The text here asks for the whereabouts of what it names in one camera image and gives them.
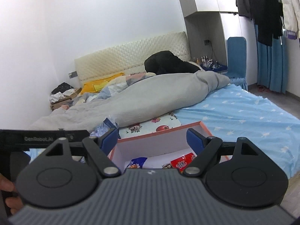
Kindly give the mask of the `left hand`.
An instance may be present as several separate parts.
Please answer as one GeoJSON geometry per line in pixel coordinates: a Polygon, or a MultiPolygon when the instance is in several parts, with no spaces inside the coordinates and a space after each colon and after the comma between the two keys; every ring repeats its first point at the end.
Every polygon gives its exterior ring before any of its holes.
{"type": "MultiPolygon", "coordinates": [[[[14,183],[11,182],[9,179],[7,179],[2,174],[1,174],[0,183],[1,183],[1,191],[7,192],[10,194],[17,194],[17,189],[16,189],[14,183]]],[[[6,197],[4,199],[4,204],[9,209],[9,211],[12,215],[17,213],[19,210],[21,210],[24,207],[19,195],[6,197]]]]}

